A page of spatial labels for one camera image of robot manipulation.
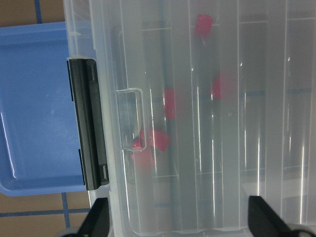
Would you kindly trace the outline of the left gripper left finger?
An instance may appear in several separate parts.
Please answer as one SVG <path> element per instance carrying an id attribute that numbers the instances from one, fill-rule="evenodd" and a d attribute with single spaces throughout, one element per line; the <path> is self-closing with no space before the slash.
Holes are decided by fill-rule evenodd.
<path id="1" fill-rule="evenodd" d="M 75 234 L 76 237 L 107 237 L 110 230 L 109 202 L 97 198 L 87 217 Z"/>

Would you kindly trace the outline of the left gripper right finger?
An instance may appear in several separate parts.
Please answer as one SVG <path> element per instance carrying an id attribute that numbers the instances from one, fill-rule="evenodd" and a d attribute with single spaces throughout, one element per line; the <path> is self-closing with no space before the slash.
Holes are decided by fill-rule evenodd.
<path id="1" fill-rule="evenodd" d="M 248 198 L 248 228 L 253 237 L 297 237 L 261 196 Z"/>

